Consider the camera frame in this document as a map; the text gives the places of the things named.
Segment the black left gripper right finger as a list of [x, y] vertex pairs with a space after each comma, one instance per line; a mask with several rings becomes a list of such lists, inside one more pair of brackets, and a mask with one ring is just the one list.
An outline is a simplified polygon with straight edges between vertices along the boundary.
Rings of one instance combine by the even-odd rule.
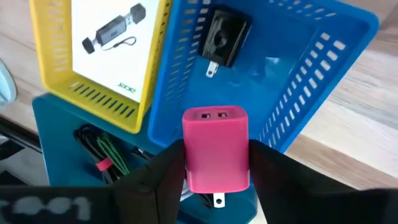
[[249, 165], [267, 223], [397, 224], [397, 189], [355, 190], [258, 140]]

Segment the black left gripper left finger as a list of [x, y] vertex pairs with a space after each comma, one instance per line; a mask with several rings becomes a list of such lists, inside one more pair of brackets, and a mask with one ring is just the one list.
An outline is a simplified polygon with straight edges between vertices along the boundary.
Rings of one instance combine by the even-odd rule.
[[113, 185], [121, 223], [176, 222], [185, 178], [184, 149], [183, 140], [173, 142]]

